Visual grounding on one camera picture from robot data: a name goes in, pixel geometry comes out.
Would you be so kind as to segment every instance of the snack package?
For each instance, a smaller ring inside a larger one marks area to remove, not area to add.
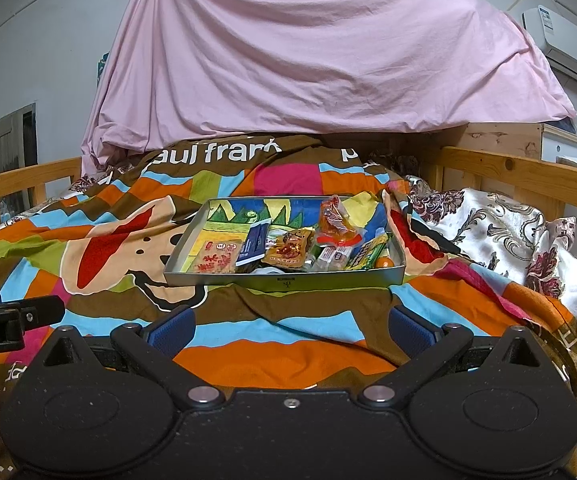
[[[268,248],[262,262],[281,269],[297,269],[304,265],[307,247],[313,235],[310,229],[296,229],[277,237],[275,245]]]
[[[346,270],[367,270],[375,266],[375,261],[379,258],[389,241],[389,235],[382,233],[373,240],[367,241],[346,266]]]
[[[340,197],[333,195],[320,206],[320,219],[315,240],[319,245],[353,247],[362,241],[366,231],[351,223]]]
[[[269,227],[270,218],[255,222],[251,225],[242,250],[237,257],[236,267],[251,264],[264,257],[266,253],[266,234]]]
[[[307,257],[304,259],[304,265],[299,270],[303,270],[304,272],[313,272],[313,267],[323,249],[324,248],[318,245],[313,239],[311,241],[311,246],[307,251]]]
[[[242,248],[242,240],[217,242],[208,240],[187,272],[195,274],[233,274],[235,261]]]
[[[313,272],[344,270],[352,252],[352,247],[325,247],[313,266]]]

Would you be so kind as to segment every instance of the red wrapped snack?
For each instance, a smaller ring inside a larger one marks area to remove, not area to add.
[[[319,245],[352,247],[362,241],[363,235],[364,229],[351,223],[340,197],[333,195],[322,201],[318,231],[315,235]]]

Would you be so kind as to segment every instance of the blue package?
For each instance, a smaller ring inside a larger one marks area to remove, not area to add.
[[[235,267],[243,266],[261,260],[266,254],[266,235],[270,227],[270,218],[251,225]]]

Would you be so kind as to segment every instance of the small orange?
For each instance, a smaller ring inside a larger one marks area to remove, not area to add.
[[[381,256],[375,262],[376,269],[386,269],[387,267],[395,267],[393,260],[388,256]]]

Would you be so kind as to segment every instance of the colorful blanket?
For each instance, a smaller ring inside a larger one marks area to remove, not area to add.
[[[164,280],[174,245],[209,198],[361,191],[383,199],[405,248],[402,285],[262,294]],[[460,249],[416,212],[409,191],[405,180],[363,164],[354,150],[309,136],[179,142],[1,229],[0,293],[4,300],[57,294],[68,310],[63,323],[89,335],[107,335],[125,321],[147,324],[188,303],[194,335],[174,360],[226,393],[238,386],[358,391],[408,360],[389,335],[396,304],[476,335],[525,324],[577,397],[572,314],[559,300],[458,256]],[[52,330],[28,332],[23,351],[0,354],[0,406]],[[577,452],[570,468],[577,476]],[[0,440],[0,478],[13,470]]]

